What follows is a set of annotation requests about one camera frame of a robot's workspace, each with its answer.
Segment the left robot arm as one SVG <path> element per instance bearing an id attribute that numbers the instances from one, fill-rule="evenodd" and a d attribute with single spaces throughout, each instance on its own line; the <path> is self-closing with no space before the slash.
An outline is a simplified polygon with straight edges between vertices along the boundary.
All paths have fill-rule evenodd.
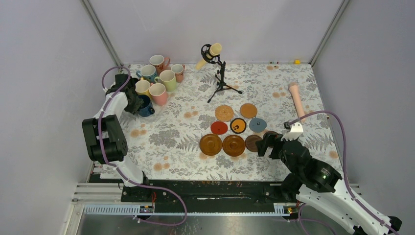
<path id="1" fill-rule="evenodd" d="M 114 84 L 106 91 L 105 101 L 92 118 L 82 121 L 89 158 L 93 162 L 112 167 L 120 174 L 124 185 L 134 187 L 133 195 L 140 201 L 151 197 L 152 189 L 143 183 L 145 175 L 127 157 L 128 144 L 119 123 L 125 111 L 136 115 L 143 99 L 135 91 L 136 78 L 127 74 L 115 75 Z"/>

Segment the blue round coaster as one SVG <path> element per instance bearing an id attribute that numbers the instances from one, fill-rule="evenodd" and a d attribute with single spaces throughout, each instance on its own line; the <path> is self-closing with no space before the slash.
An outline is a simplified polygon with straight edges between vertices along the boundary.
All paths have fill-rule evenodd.
<path id="1" fill-rule="evenodd" d="M 249 128 L 254 133 L 263 132 L 267 127 L 267 122 L 261 118 L 254 117 L 249 122 Z"/>

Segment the dark blue mug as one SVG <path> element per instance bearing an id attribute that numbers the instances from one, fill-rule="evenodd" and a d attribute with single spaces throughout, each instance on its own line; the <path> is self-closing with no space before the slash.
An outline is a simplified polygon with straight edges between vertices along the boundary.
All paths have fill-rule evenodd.
<path id="1" fill-rule="evenodd" d="M 138 109 L 138 114 L 141 117 L 148 117 L 155 113 L 152 101 L 147 95 L 141 94 L 138 96 L 143 101 L 142 105 Z"/>

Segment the brown wooden coaster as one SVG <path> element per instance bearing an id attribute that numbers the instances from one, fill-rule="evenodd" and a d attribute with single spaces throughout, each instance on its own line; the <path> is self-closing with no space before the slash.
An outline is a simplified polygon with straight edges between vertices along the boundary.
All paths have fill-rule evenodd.
<path id="1" fill-rule="evenodd" d="M 216 134 L 204 135 L 199 141 L 199 148 L 205 155 L 216 155 L 222 150 L 222 140 Z"/>

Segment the light wooden round coaster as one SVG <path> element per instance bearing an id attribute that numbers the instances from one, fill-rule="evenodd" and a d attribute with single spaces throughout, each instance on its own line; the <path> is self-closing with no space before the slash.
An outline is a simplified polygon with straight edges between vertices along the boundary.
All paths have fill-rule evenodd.
<path id="1" fill-rule="evenodd" d="M 240 114 L 245 118 L 254 118 L 257 115 L 257 108 L 251 103 L 245 103 L 240 107 Z"/>

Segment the red round coaster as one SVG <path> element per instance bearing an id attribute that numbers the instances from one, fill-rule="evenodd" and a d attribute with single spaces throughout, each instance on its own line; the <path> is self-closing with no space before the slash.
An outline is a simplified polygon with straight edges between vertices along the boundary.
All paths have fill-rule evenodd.
<path id="1" fill-rule="evenodd" d="M 212 123 L 210 130 L 213 134 L 223 135 L 228 131 L 228 125 L 222 121 L 216 121 Z"/>

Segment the brown wooden knob lid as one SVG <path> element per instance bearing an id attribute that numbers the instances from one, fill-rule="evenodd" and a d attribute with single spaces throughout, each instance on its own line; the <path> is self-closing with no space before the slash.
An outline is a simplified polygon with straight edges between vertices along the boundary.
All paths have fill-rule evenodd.
<path id="1" fill-rule="evenodd" d="M 245 141 L 238 135 L 229 135 L 222 142 L 224 152 L 231 157 L 238 157 L 245 151 Z"/>

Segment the woven rattan coaster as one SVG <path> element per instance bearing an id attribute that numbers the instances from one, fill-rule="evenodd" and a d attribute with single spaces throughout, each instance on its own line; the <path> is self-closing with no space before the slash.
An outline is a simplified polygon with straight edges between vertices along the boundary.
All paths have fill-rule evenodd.
<path id="1" fill-rule="evenodd" d="M 219 121 L 230 121 L 234 117 L 234 111 L 229 105 L 220 105 L 215 109 L 215 116 Z"/>

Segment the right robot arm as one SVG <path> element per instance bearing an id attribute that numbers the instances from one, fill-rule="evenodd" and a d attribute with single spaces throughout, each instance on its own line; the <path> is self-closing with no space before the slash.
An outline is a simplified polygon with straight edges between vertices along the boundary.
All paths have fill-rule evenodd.
<path id="1" fill-rule="evenodd" d="M 270 158 L 281 160 L 290 170 L 280 189 L 285 201 L 304 202 L 352 235 L 391 235 L 399 231 L 402 221 L 398 217 L 376 210 L 346 185 L 335 168 L 314 159 L 298 140 L 285 141 L 282 137 L 268 132 L 255 145 L 261 157 L 272 147 Z"/>

